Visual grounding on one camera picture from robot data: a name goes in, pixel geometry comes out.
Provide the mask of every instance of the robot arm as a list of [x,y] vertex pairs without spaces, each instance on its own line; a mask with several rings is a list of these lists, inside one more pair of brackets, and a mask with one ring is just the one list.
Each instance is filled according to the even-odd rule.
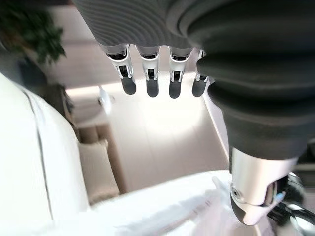
[[171,48],[173,98],[191,47],[204,50],[194,86],[204,88],[200,78],[207,76],[216,80],[208,94],[227,127],[236,216],[253,225],[283,199],[287,175],[315,133],[314,1],[73,2],[128,94],[136,86],[127,46],[119,50],[124,43],[138,47],[150,96],[158,93],[159,46]]

